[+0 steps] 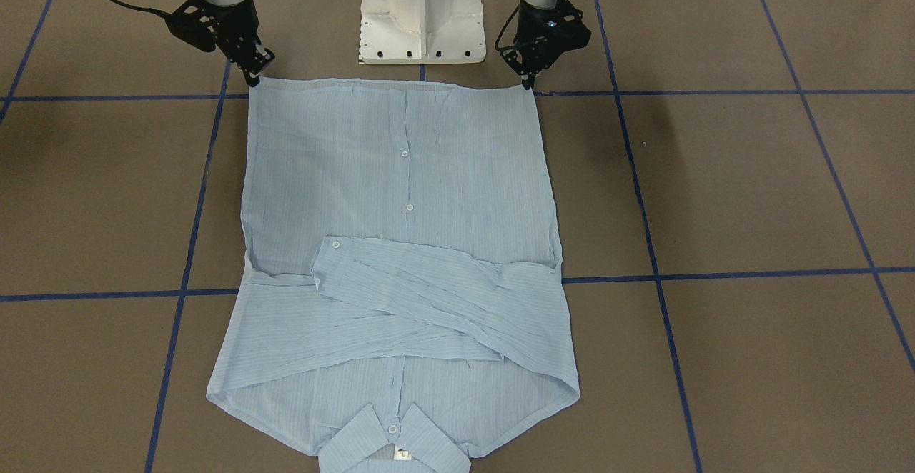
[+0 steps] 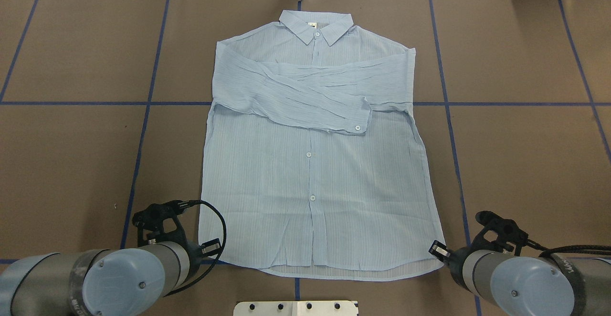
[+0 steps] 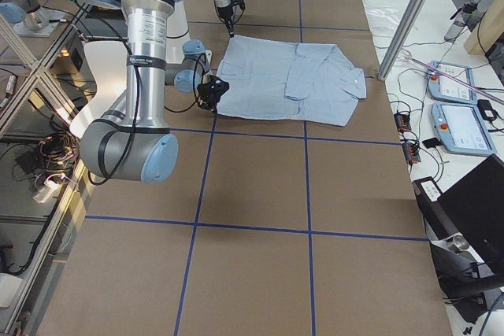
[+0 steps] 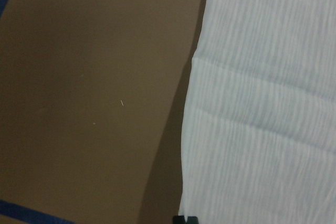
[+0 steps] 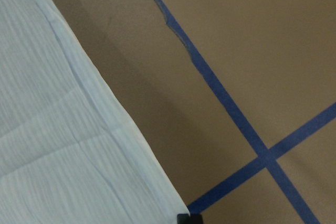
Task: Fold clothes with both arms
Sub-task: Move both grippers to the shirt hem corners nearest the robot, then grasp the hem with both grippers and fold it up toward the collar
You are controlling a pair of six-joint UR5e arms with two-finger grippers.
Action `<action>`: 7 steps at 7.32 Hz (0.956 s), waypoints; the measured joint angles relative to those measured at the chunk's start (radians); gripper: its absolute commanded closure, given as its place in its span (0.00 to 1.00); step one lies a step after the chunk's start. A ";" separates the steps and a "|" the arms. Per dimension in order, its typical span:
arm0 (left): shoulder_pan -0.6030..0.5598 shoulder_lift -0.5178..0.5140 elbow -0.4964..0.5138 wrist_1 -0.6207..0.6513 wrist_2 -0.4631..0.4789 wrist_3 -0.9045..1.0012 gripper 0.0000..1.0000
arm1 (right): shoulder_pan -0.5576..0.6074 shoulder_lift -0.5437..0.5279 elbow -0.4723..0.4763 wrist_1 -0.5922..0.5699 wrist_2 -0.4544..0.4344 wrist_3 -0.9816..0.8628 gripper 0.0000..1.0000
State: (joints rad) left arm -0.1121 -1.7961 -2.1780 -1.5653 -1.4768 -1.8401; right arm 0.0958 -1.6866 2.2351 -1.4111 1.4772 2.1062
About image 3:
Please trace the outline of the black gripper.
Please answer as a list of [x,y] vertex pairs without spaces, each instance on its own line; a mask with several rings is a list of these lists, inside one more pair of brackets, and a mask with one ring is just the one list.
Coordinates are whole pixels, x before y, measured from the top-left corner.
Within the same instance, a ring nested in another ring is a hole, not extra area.
[[198,107],[209,110],[213,114],[218,114],[217,105],[221,97],[229,90],[229,83],[223,80],[208,82],[197,86]]
[[228,29],[229,37],[235,37],[235,29],[234,29],[234,6],[228,5],[224,7],[217,7],[217,15],[219,16],[221,22]]

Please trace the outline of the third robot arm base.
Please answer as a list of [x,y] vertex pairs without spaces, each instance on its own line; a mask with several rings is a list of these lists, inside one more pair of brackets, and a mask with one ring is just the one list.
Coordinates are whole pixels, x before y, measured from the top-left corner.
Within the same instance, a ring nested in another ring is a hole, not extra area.
[[44,9],[38,0],[1,0],[1,16],[24,37],[48,37],[67,21],[66,12]]

